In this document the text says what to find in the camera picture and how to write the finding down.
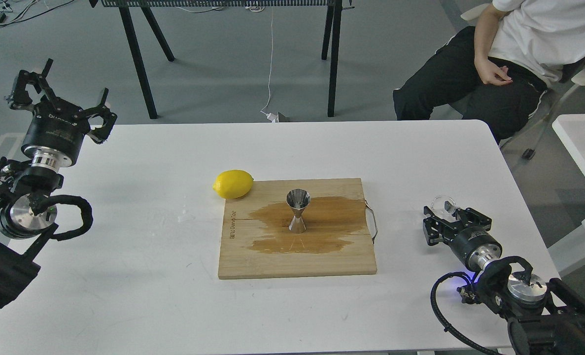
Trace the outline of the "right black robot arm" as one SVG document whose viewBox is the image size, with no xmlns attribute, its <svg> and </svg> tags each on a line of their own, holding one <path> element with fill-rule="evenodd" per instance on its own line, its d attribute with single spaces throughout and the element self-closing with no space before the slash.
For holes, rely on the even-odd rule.
<svg viewBox="0 0 585 355">
<path fill-rule="evenodd" d="M 531 263 L 520 256 L 502 256 L 502 246 L 489 233 L 491 219 L 472 208 L 447 204 L 455 221 L 424 207 L 427 244 L 444 243 L 473 272 L 451 272 L 434 283 L 430 303 L 444 330 L 487 355 L 493 350 L 468 339 L 443 316 L 437 288 L 451 277 L 465 284 L 457 288 L 461 301 L 484 304 L 507 321 L 511 346 L 517 355 L 585 355 L 585 300 L 558 278 L 544 281 L 533 274 Z"/>
</svg>

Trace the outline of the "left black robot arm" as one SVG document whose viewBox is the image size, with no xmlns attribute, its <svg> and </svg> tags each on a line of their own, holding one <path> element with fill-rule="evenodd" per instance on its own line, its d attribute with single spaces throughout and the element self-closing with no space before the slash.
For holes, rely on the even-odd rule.
<svg viewBox="0 0 585 355">
<path fill-rule="evenodd" d="M 34 260 L 48 241 L 90 230 L 89 202 L 54 191 L 64 183 L 60 169 L 77 163 L 85 137 L 104 143 L 117 119 L 106 105 L 107 88 L 86 109 L 54 94 L 47 82 L 52 65 L 48 59 L 41 72 L 19 71 L 6 99 L 11 109 L 27 110 L 33 119 L 21 145 L 27 159 L 0 159 L 0 309 L 37 277 Z"/>
</svg>

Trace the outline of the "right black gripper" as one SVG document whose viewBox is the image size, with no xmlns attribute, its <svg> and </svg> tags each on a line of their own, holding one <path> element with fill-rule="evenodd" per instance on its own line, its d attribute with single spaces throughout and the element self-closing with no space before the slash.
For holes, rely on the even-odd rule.
<svg viewBox="0 0 585 355">
<path fill-rule="evenodd" d="M 488 233 L 490 217 L 473 208 L 456 208 L 455 221 L 440 218 L 428 206 L 423 207 L 423 214 L 427 245 L 447 245 L 466 269 L 484 271 L 491 261 L 500 259 L 502 246 Z"/>
</svg>

